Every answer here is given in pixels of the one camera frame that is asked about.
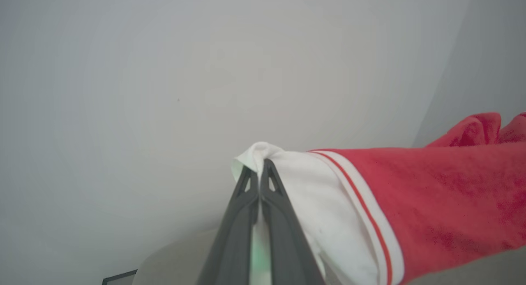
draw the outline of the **white stripe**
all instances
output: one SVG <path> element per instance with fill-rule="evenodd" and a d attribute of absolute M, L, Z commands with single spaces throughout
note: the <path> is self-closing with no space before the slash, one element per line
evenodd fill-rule
<path fill-rule="evenodd" d="M 396 239 L 395 233 L 393 232 L 389 221 L 383 214 L 380 206 L 378 205 L 378 202 L 376 202 L 376 199 L 374 198 L 374 195 L 370 190 L 367 182 L 363 179 L 363 177 L 357 171 L 354 165 L 351 162 L 349 162 L 349 160 L 346 159 L 344 156 L 331 151 L 314 152 L 320 152 L 331 157 L 331 159 L 335 160 L 344 169 L 344 171 L 348 174 L 351 180 L 353 180 L 356 189 L 359 191 L 360 196 L 366 203 L 367 209 L 369 210 L 371 216 L 374 218 L 374 221 L 376 221 L 376 225 L 378 225 L 380 232 L 383 236 L 385 245 L 387 246 L 387 250 L 389 251 L 392 267 L 392 285 L 398 285 L 404 277 L 404 257 L 402 256 L 402 249 L 398 244 L 398 240 Z M 353 189 L 347 181 L 347 179 L 345 178 L 344 174 L 336 165 L 334 165 L 334 163 L 332 163 L 329 159 L 319 154 L 312 155 L 327 163 L 327 165 L 331 167 L 334 173 L 336 173 L 342 184 L 347 186 L 345 189 L 349 193 L 349 197 L 351 197 L 351 200 L 355 204 L 355 207 L 358 210 L 358 213 L 360 214 L 361 218 L 363 219 L 363 222 L 371 236 L 374 251 L 376 252 L 376 257 L 378 260 L 378 267 L 380 272 L 379 284 L 386 285 L 387 263 L 385 262 L 385 255 L 383 253 L 380 240 L 378 239 L 378 235 L 376 235 L 376 231 L 374 230 L 372 223 L 369 221 L 365 210 L 363 210 L 363 207 L 361 206 L 358 197 L 353 192 Z"/>

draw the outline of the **black-edged object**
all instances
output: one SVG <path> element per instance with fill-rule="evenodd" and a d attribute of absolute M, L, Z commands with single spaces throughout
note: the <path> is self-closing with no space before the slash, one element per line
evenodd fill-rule
<path fill-rule="evenodd" d="M 257 185 L 256 173 L 244 167 L 196 285 L 248 285 L 252 226 L 260 199 L 270 234 L 272 285 L 325 285 L 271 160 L 265 160 L 259 192 Z"/>

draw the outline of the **red stripe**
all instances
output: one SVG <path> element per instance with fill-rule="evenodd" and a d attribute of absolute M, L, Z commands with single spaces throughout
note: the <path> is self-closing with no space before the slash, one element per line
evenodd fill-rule
<path fill-rule="evenodd" d="M 376 224 L 376 221 L 372 217 L 371 212 L 367 208 L 367 205 L 366 205 L 365 201 L 363 201 L 363 198 L 361 197 L 360 192 L 358 191 L 358 189 L 356 188 L 355 184 L 353 183 L 353 180 L 351 180 L 351 178 L 349 177 L 347 172 L 345 172 L 344 168 L 338 162 L 336 162 L 333 158 L 331 158 L 327 154 L 324 154 L 324 153 L 321 153 L 321 152 L 315 152 L 315 151 L 312 151 L 312 152 L 313 153 L 317 153 L 317 154 L 319 154 L 321 156 L 324 156 L 329 161 L 331 161 L 336 167 L 338 167 L 338 169 L 340 169 L 342 174 L 347 179 L 347 182 L 349 182 L 349 185 L 351 185 L 351 188 L 353 189 L 353 191 L 355 192 L 356 196 L 358 197 L 358 200 L 360 201 L 360 204 L 361 204 L 363 210 L 365 210 L 365 213 L 367 214 L 367 218 L 369 219 L 369 221 L 372 223 L 372 226 L 374 227 L 374 231 L 376 232 L 376 235 L 378 236 L 378 240 L 380 240 L 380 245 L 382 246 L 383 254 L 385 255 L 385 262 L 387 263 L 387 284 L 391 285 L 391 282 L 392 282 L 392 266 L 391 266 L 391 256 L 389 255 L 389 250 L 387 250 L 387 244 L 385 243 L 385 241 L 383 239 L 382 233 L 380 232 L 380 228 Z"/>

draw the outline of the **red fabric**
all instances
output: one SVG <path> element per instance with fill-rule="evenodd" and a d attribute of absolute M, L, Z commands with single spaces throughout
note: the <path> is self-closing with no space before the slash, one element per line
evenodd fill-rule
<path fill-rule="evenodd" d="M 332 150 L 355 165 L 404 255 L 404 280 L 526 244 L 526 114 L 473 115 L 425 148 Z"/>

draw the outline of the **wall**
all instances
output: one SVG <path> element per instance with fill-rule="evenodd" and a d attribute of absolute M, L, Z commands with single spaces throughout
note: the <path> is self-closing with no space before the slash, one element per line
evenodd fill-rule
<path fill-rule="evenodd" d="M 217 225 L 231 158 L 411 146 L 468 0 L 0 0 L 0 283 Z"/>
<path fill-rule="evenodd" d="M 471 0 L 444 75 L 415 138 L 425 146 L 468 115 L 526 110 L 526 0 Z"/>

